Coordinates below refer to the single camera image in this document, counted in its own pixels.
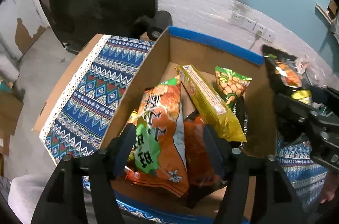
power socket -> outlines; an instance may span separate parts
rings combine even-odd
[[[244,21],[242,22],[242,24],[240,25],[240,27],[246,29],[247,31],[252,32],[255,26],[255,21],[250,20],[247,17],[244,17]]]
[[[275,40],[275,32],[271,29],[267,29],[264,35],[262,36],[265,40],[273,42]]]
[[[231,18],[229,19],[229,22],[232,25],[236,25],[236,26],[242,25],[243,21],[244,21],[244,16],[238,13],[235,13],[235,12],[232,13]]]
[[[258,35],[258,36],[264,36],[265,32],[266,32],[266,27],[263,26],[262,24],[260,23],[257,23],[255,26],[254,26],[254,29],[253,29],[253,33]]]

gray floor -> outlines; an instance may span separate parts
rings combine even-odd
[[[53,172],[55,165],[32,128],[49,93],[74,58],[50,28],[23,56],[16,87],[25,91],[24,105],[4,167],[10,180],[25,174]]]

nutrition label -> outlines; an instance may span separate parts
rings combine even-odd
[[[215,109],[216,113],[224,114],[226,113],[225,108],[220,103],[216,95],[211,91],[208,85],[200,78],[198,73],[190,65],[185,65],[183,68],[186,70],[187,74],[192,78],[192,81],[200,89],[201,93],[206,97],[210,105]]]

human hand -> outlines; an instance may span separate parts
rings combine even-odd
[[[325,178],[324,186],[320,193],[320,203],[331,201],[334,198],[335,191],[339,186],[339,175],[337,173],[328,172]]]

yellow packet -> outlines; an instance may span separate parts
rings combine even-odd
[[[200,115],[213,126],[218,136],[229,142],[246,142],[238,119],[200,72],[193,65],[176,69]]]

